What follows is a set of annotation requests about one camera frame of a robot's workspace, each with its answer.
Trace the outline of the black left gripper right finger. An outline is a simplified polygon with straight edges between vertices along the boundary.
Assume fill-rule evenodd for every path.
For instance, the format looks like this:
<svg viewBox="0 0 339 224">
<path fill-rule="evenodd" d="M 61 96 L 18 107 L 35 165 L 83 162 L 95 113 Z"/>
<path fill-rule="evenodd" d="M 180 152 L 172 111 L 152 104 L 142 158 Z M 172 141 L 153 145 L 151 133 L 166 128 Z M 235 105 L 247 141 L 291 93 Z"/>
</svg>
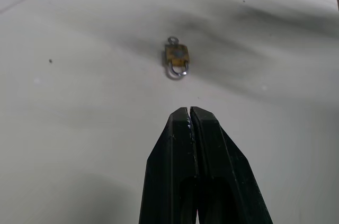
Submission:
<svg viewBox="0 0 339 224">
<path fill-rule="evenodd" d="M 200 223 L 272 223 L 247 158 L 213 113 L 192 107 Z"/>
</svg>

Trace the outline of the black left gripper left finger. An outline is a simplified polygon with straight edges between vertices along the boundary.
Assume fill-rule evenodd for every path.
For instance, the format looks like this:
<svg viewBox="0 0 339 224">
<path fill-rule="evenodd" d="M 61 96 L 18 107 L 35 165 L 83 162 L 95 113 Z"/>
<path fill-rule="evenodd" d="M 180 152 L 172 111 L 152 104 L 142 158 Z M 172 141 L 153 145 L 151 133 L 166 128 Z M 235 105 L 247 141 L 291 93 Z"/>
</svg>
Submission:
<svg viewBox="0 0 339 224">
<path fill-rule="evenodd" d="M 147 159 L 139 223 L 195 223 L 198 174 L 193 126 L 181 107 Z"/>
</svg>

